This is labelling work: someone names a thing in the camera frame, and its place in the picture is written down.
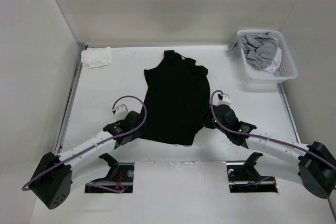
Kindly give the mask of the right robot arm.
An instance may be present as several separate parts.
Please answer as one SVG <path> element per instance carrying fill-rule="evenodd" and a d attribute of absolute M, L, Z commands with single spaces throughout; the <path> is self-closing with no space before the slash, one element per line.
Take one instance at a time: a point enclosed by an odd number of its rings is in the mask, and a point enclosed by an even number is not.
<path fill-rule="evenodd" d="M 256 187 L 277 177 L 297 183 L 321 199 L 328 199 L 335 190 L 335 158 L 322 143 L 289 143 L 258 134 L 257 126 L 239 120 L 225 104 L 209 106 L 204 126 L 252 151 L 241 164 L 227 169 L 234 186 Z"/>

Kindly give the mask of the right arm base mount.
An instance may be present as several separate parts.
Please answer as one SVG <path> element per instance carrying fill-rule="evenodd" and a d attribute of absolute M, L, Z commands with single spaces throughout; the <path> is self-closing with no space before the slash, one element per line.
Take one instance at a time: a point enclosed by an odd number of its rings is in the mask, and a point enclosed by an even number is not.
<path fill-rule="evenodd" d="M 252 153 L 245 161 L 226 163 L 229 191 L 231 193 L 277 193 L 274 177 L 260 176 L 255 166 L 263 156 Z"/>

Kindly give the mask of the black tank top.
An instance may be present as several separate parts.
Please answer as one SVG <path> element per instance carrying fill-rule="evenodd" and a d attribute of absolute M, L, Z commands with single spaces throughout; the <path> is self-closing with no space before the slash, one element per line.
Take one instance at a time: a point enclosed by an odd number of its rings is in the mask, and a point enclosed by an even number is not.
<path fill-rule="evenodd" d="M 144 70 L 145 140 L 191 146 L 203 127 L 209 99 L 208 69 L 196 65 L 174 50 L 164 52 L 162 61 Z"/>

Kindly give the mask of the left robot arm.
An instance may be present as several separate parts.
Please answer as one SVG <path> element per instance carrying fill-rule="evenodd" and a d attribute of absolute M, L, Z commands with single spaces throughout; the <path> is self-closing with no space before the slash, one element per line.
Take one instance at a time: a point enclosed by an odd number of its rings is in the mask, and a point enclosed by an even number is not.
<path fill-rule="evenodd" d="M 102 185 L 118 175 L 119 162 L 110 152 L 139 138 L 145 131 L 145 120 L 146 115 L 131 111 L 123 120 L 107 124 L 97 135 L 69 151 L 45 154 L 27 188 L 50 210 L 64 203 L 70 192 L 81 185 L 124 192 L 119 182 L 115 182 L 117 188 Z"/>

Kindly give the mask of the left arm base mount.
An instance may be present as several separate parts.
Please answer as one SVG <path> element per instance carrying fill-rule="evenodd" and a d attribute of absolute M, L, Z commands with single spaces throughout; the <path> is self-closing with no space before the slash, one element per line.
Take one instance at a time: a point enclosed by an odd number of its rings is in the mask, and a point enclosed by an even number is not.
<path fill-rule="evenodd" d="M 86 194 L 133 193 L 135 163 L 119 163 L 110 154 L 102 154 L 99 161 L 109 169 L 105 177 L 98 177 L 85 185 Z"/>

